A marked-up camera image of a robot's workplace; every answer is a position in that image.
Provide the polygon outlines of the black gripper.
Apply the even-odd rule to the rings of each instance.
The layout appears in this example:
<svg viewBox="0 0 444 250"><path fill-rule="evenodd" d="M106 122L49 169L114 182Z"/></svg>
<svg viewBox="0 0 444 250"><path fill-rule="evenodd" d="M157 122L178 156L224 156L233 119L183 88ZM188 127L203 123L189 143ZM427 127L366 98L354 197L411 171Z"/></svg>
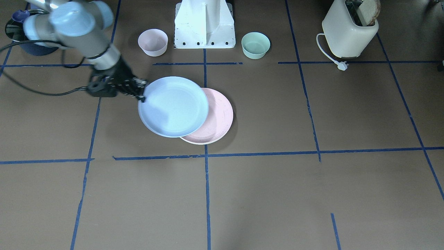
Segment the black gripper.
<svg viewBox="0 0 444 250"><path fill-rule="evenodd" d="M93 67L92 77L105 78L105 81L111 84L117 90L117 93L120 92L123 95L131 96L141 103L146 101L144 91L147 81L137 78L122 57L109 69L96 69Z"/></svg>

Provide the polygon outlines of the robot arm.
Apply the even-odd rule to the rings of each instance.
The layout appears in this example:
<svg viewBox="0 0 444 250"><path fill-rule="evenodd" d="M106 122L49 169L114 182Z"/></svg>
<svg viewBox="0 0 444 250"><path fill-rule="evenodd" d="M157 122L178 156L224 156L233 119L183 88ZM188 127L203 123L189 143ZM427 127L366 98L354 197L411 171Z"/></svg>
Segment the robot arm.
<svg viewBox="0 0 444 250"><path fill-rule="evenodd" d="M46 14L31 15L23 24L30 41L45 47L76 49L92 65L86 92L97 98L114 98L118 92L140 102L147 82L137 78L104 30L114 22L103 1L30 0Z"/></svg>

